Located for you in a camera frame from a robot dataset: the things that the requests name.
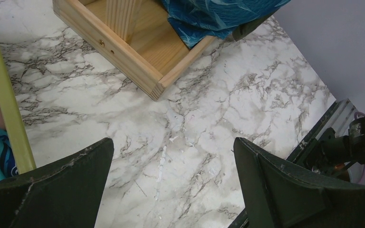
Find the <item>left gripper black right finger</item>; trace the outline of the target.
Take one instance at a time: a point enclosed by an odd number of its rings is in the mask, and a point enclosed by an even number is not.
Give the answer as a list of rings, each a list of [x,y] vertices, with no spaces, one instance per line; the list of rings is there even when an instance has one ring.
[[[316,174],[245,138],[233,152],[251,228],[365,228],[365,185]]]

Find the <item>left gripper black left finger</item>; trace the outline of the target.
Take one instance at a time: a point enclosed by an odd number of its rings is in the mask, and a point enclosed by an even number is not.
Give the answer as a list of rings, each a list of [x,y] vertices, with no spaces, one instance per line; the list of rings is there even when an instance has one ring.
[[[102,140],[0,181],[0,228],[92,228],[114,154]]]

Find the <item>blue leaf print shorts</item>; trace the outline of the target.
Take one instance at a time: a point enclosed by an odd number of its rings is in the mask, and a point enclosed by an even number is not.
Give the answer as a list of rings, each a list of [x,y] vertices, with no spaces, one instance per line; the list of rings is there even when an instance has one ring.
[[[168,22],[191,49],[206,36],[225,39],[239,25],[278,11],[290,0],[162,0]]]

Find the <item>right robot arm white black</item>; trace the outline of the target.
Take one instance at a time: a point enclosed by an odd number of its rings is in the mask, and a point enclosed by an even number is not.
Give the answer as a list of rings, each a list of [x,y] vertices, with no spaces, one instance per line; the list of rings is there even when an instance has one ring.
[[[365,117],[353,120],[348,134],[335,136],[335,130],[327,128],[314,145],[307,150],[300,164],[317,174],[339,178],[359,163],[365,165]]]

